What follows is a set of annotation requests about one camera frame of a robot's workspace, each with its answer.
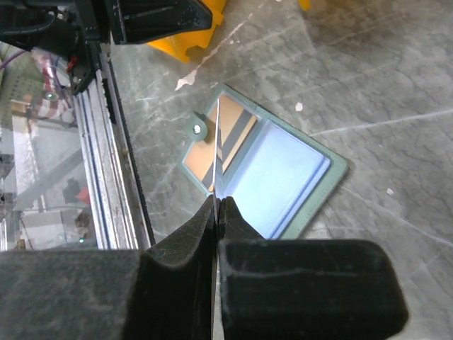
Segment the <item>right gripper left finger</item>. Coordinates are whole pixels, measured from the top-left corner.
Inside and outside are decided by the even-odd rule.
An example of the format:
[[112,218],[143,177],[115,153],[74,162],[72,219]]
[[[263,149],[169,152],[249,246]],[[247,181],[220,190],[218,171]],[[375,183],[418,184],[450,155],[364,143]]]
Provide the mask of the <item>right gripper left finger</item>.
[[208,198],[143,250],[1,254],[2,339],[211,339],[216,249]]

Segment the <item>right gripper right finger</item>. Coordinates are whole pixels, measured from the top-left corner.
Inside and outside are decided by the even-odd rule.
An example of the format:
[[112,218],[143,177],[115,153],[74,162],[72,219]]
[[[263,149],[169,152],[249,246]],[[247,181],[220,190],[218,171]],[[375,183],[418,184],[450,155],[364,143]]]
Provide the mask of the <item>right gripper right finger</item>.
[[362,239],[266,240],[218,205],[226,339],[388,339],[408,307],[386,252]]

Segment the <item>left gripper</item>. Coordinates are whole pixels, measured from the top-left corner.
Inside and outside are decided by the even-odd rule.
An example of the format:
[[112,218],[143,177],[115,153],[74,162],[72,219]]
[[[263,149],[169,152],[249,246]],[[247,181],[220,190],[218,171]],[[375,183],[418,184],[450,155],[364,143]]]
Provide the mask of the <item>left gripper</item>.
[[207,30],[213,15],[202,1],[2,1],[1,41],[39,49],[67,63],[71,92],[96,77],[99,44],[136,45],[179,33]]

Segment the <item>yellow bin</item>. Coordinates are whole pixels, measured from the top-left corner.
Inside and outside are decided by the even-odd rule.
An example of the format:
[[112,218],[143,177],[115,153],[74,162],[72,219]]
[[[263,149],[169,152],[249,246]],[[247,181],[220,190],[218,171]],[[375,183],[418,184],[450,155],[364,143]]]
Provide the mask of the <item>yellow bin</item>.
[[308,11],[311,8],[311,0],[298,0],[298,4],[303,11]]
[[201,47],[206,49],[208,47],[215,29],[222,24],[224,19],[223,10],[226,3],[227,0],[203,1],[203,4],[207,5],[212,12],[212,27],[210,29],[171,35],[166,38],[150,41],[147,45],[181,62],[189,62],[190,58],[187,56],[187,51],[190,48]]

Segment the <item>gold card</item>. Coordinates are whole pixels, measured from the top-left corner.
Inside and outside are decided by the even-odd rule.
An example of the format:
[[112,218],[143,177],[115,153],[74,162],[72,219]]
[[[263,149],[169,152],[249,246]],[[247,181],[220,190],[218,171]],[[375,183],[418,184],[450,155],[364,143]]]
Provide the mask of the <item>gold card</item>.
[[223,170],[227,170],[258,122],[238,101],[222,94],[206,115],[192,124],[194,142],[183,157],[183,165],[206,191],[212,190],[216,117],[220,117]]

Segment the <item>silver card with stripe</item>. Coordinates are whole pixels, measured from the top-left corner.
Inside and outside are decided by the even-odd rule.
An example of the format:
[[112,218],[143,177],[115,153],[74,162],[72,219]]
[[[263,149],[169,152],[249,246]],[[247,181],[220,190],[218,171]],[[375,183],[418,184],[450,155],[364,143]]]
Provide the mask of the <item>silver card with stripe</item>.
[[220,97],[217,98],[216,103],[216,117],[215,117],[215,135],[214,135],[214,159],[213,159],[213,174],[212,174],[212,197],[213,197],[213,208],[214,208],[214,266],[213,266],[213,283],[214,287],[212,289],[212,339],[215,339],[215,317],[217,310],[217,293],[218,293],[218,273],[219,273],[219,252],[218,252],[218,242],[219,242],[219,212],[220,212],[220,203],[222,199],[220,198],[221,193],[223,192],[223,163],[222,163],[222,134],[221,134],[221,123],[220,123]]

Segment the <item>aluminium rail frame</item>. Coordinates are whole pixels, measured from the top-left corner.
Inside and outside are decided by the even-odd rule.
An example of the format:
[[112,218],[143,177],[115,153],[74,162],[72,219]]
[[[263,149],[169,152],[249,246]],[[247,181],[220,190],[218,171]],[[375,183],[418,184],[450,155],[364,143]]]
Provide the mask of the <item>aluminium rail frame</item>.
[[110,53],[74,95],[67,63],[1,44],[1,250],[154,243]]

